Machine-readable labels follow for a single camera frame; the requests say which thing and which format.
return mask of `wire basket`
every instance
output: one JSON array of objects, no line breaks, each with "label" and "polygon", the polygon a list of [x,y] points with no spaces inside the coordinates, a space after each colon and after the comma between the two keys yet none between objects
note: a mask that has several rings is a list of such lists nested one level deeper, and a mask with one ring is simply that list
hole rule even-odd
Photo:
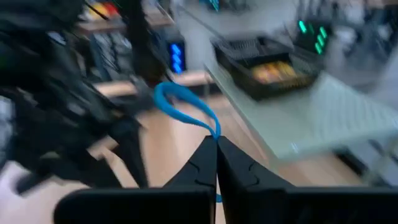
[{"label": "wire basket", "polygon": [[[291,49],[268,37],[213,43],[217,62],[232,76],[236,86],[254,100],[280,95],[310,86],[323,69],[322,63],[306,51]],[[296,74],[288,80],[261,83],[252,68],[271,62],[289,64]]]}]

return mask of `desk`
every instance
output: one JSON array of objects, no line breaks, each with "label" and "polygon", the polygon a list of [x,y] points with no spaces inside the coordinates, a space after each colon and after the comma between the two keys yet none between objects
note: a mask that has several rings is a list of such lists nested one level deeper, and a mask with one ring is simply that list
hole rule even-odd
[{"label": "desk", "polygon": [[206,67],[257,140],[266,146],[264,149],[274,170],[281,163],[328,152],[345,144],[398,135],[396,111],[355,92],[328,74],[322,74],[308,90],[256,102],[241,91],[216,62]]},{"label": "desk", "polygon": [[[200,77],[207,77],[207,74],[205,72],[190,72],[184,76],[177,76],[175,79],[176,82],[184,82],[188,85],[191,83],[189,80],[195,83],[202,82]],[[97,87],[102,93],[118,95],[121,94],[120,89],[128,90],[127,86],[129,86],[127,83],[103,83]],[[207,103],[211,108],[219,106],[231,108],[228,100],[223,96],[212,96]],[[176,103],[175,107],[194,118],[205,119],[205,115],[201,111],[190,105]],[[231,108],[230,112],[228,115],[217,114],[223,135],[253,159],[266,165],[267,158],[250,135],[244,122],[234,112],[234,109]],[[188,161],[203,137],[209,135],[204,128],[181,123],[157,110],[145,112],[137,118],[143,126],[140,134],[141,149],[151,186],[164,185]],[[106,158],[123,187],[136,187],[137,184],[124,164],[110,150],[116,144],[112,139],[105,138],[92,146],[90,153],[97,158],[102,156]],[[17,164],[10,163],[5,173],[0,175],[0,223],[51,224],[52,211],[56,203],[74,190],[87,188],[78,182],[54,182],[52,179],[43,183],[32,194],[19,197],[12,191],[12,186],[15,180],[26,172]],[[331,155],[292,164],[282,168],[280,174],[291,183],[300,186],[360,184],[358,177]],[[225,224],[223,207],[220,203],[216,208],[216,224]]]}]

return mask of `blue light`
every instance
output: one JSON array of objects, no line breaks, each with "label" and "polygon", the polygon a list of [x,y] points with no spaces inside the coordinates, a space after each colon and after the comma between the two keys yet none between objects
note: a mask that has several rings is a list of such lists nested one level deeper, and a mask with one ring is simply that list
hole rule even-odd
[{"label": "blue light", "polygon": [[176,44],[172,44],[172,50],[173,50],[173,53],[175,53],[177,55],[181,55],[181,50]]},{"label": "blue light", "polygon": [[174,68],[175,72],[182,73],[182,69],[181,69],[180,65],[178,65],[177,63],[173,64],[173,68]]},{"label": "blue light", "polygon": [[181,65],[181,59],[178,55],[173,55],[173,61],[179,65]]}]

